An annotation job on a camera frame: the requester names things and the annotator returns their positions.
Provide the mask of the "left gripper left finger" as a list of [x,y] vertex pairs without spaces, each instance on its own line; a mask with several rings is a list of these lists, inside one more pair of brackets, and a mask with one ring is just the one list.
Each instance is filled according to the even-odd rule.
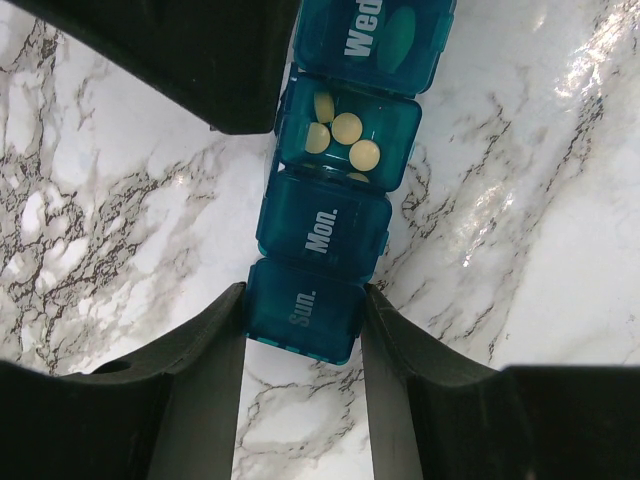
[[1,365],[5,479],[227,479],[245,339],[245,287],[91,373]]

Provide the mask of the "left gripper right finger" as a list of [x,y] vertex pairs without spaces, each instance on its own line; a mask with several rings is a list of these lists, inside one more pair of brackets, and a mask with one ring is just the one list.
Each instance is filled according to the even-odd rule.
[[361,337],[378,479],[635,479],[639,370],[510,366],[449,348],[369,287]]

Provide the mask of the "teal weekly pill organizer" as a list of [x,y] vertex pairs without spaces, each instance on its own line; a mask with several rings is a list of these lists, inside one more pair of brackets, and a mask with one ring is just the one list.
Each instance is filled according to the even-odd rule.
[[362,325],[454,19],[451,1],[305,1],[276,117],[244,332],[335,365]]

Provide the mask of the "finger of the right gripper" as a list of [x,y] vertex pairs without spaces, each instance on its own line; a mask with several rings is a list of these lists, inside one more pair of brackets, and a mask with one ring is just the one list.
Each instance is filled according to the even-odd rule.
[[272,130],[299,2],[35,1],[72,35],[230,135]]

